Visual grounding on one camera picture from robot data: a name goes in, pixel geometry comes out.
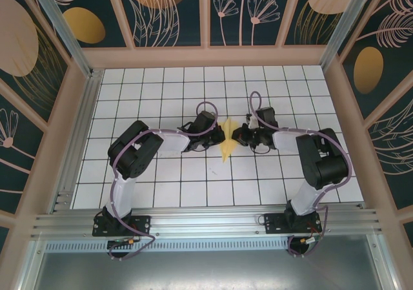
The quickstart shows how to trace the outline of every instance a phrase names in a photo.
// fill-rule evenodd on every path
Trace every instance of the purple cable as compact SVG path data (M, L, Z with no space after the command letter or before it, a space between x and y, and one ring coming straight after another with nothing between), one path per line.
M345 162L346 162L346 164L347 164L347 168L348 168L348 174L347 174L346 179L343 180L342 182L338 183L337 185L331 185L330 187L327 187L327 188L316 198L316 200L314 201L314 204L313 204L313 208L314 208L316 211L322 211L322 210L325 209L324 227L323 227L323 231L321 232L321 238L320 238L320 239L322 239L322 238L324 237L325 228L326 228L326 226L327 226L328 206L325 205L325 206L323 206L323 207L321 207L321 208L317 208L317 205L318 205L318 203L321 201L321 199L324 197L324 195L326 195L326 193L327 193L328 191L331 191L331 190L340 188L341 186L345 185L345 184L351 179L352 169L351 169L350 158L347 156L347 153L344 151L344 149L342 148L342 146L341 146L338 142L336 142L335 140L333 140L330 136L327 136L326 134L323 134L323 133L318 132L318 131L316 131L316 130L290 129L290 128L288 128L288 127L286 127L286 128L279 128L279 127L275 127L275 126L273 126L273 125L271 125L271 124L268 124L267 122L265 122L264 120L262 120L262 119L258 116L256 110L254 109L254 106L252 105L252 99L253 99L253 95L254 95L254 94L256 94L256 95L258 96L258 100L259 100L258 109L261 108L261 104L262 104L262 100L261 100L261 95L260 95L260 93L259 93L258 91L253 91L253 92L251 93L250 99L249 99L251 112L252 112L252 114L257 118L257 120L258 120L259 122L261 122L262 124L264 124L266 127L269 127L270 129L274 129L274 130L285 130L285 131L288 131L288 132L297 132L297 133L305 133L305 134L316 134L316 135L318 135L318 136L320 136L320 137L322 137L322 138L325 138L325 139L328 140L329 142L331 142L331 143L340 151L340 153L341 153L341 154L343 155L343 157L344 157L344 160L345 160ZM294 255L297 256L297 255L299 255L299 253L297 253L297 252L295 252L294 250L291 249L291 241L292 241L293 238L294 238L294 235L292 235L292 236L290 236L290 237L288 238L287 250L288 250L288 253L291 254L292 256L294 256ZM310 255L310 254L312 254L312 253L318 248L318 245L319 245L319 241L318 241L318 243L307 253L307 256Z
M145 135L147 135L147 134L149 134L149 133L170 133L170 134L182 134L182 135L186 135L186 136L194 136L194 137L197 137L197 136L205 135L206 133L210 132L210 131L216 126L216 124L217 124L217 120L218 120L218 109L217 109L217 107L216 107L213 103L211 103L211 102L209 102L209 101L203 101L203 102L200 102L200 103L198 104L198 106L196 107L196 114L197 114L197 115L198 115L198 109L199 109L199 107L200 107L202 104L209 104L209 105L211 105L211 106L214 108L215 113L216 113L216 115L215 115L215 120L214 120L213 124L212 124L209 128L207 128L206 130L204 130L203 132L196 133L196 134L191 134L191 133L182 132L182 131L180 131L180 130L168 130L168 129L146 130L146 131L143 131L142 133L139 133L134 139L132 139L131 141L129 141L129 142L123 147L123 149L122 149L121 152L117 155L117 157L115 158L114 163L113 163L113 165L112 165L112 169L113 169L113 171L114 171L115 179L113 180L112 186L111 186L111 188L110 188L110 206L112 207L112 210L113 210L113 212L114 212L115 218L119 221L119 223L120 223L121 225L123 225L124 227L126 227L129 231L132 231L133 233L138 234L138 235L140 235L140 236L149 237L149 238L151 238L151 241L148 242L148 243L146 243L146 244L144 244L144 246L142 246L141 248L139 248L139 249L138 249L137 251L135 251L134 253L129 253L129 254L127 254L126 256L122 257L122 258L115 258L115 257L113 256L112 250L113 250L114 247L116 247L116 246L114 245L111 249L109 249L109 255L111 256L112 260L114 260L114 259L118 259L119 261L127 260L127 259L129 259L129 258L137 255L138 253L140 253L143 249L145 249L146 247L148 247L151 243L153 243L153 242L155 241L155 236L150 235L150 234L147 234L147 233L144 233L144 232L141 232L141 231L138 231L138 230L134 229L133 227L129 226L128 224L126 224L126 223L119 217L119 215L118 215L118 213L117 213L117 210L116 210L115 204L114 204L114 189L115 189L116 181L117 181L118 176L119 176L118 173L117 173L117 171L116 171L116 165L117 165L117 163L119 162L119 159L120 159L121 156L125 153L125 151L126 151L130 146L132 146L139 138L141 138L141 137L143 137L143 136L145 136Z

